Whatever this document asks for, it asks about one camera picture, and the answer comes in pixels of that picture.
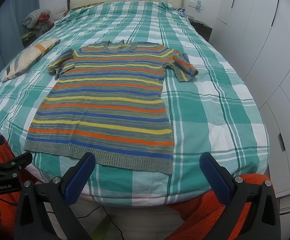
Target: blue gripper pad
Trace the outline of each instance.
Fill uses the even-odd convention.
[[[199,166],[219,203],[229,205],[234,191],[234,183],[231,181],[230,173],[224,167],[221,167],[210,153],[203,153],[200,156]]]
[[[77,171],[72,176],[71,180],[68,182],[64,190],[64,200],[66,205],[69,206],[76,203],[85,184],[87,183],[87,180],[89,179],[95,168],[95,163],[95,156],[92,153],[86,153],[76,164],[75,167],[70,168],[72,169],[78,167]]]

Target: neckline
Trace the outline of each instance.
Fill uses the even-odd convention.
[[[110,47],[112,47],[112,46],[118,46],[118,45],[123,45],[123,44],[127,45],[127,46],[119,48],[119,49],[110,49]],[[126,44],[124,40],[121,40],[121,41],[115,42],[115,43],[112,43],[110,41],[105,41],[104,42],[104,50],[107,51],[107,52],[113,52],[113,53],[133,51],[134,49],[136,49],[136,47],[137,47],[137,41],[131,42],[129,44]]]

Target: bedside table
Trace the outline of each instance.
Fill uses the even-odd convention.
[[[208,42],[213,29],[197,20],[189,19],[189,22],[194,27],[195,31]]]

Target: white tile floor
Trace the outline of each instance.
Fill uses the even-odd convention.
[[[78,199],[77,203],[71,206],[75,216],[85,216],[99,205],[84,199]],[[178,212],[166,207],[141,207],[141,208],[117,208],[105,207],[106,211],[113,215],[114,222],[122,230],[126,240],[163,240],[178,228],[183,220]],[[49,214],[54,229],[61,239],[66,239],[55,215]],[[106,216],[100,207],[87,218],[79,219],[87,232],[92,232],[100,221]],[[120,232],[114,225],[105,238],[106,240],[121,240]]]

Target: orange cloth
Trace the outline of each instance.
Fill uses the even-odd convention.
[[[245,182],[251,184],[262,184],[263,181],[269,180],[268,177],[261,174],[240,175]],[[191,200],[170,204],[168,207],[178,211],[184,223],[177,228],[165,240],[201,240],[218,220],[225,206],[221,205],[212,190],[193,198]],[[228,240],[235,239],[246,219],[250,203],[246,203],[241,215],[237,221],[234,230]]]
[[[8,160],[13,159],[13,158],[14,158],[14,155],[7,141],[4,140],[4,144],[0,146],[0,163],[6,163]],[[24,169],[19,172],[19,177],[20,177],[21,183],[24,183],[27,180],[31,180],[34,183],[37,182],[37,179]],[[20,196],[20,192],[14,192],[14,193],[0,195],[0,198],[11,203],[17,203],[19,196]],[[14,220],[15,220],[16,208],[17,208],[16,206],[12,206],[0,200],[2,231],[12,237],[14,235]]]

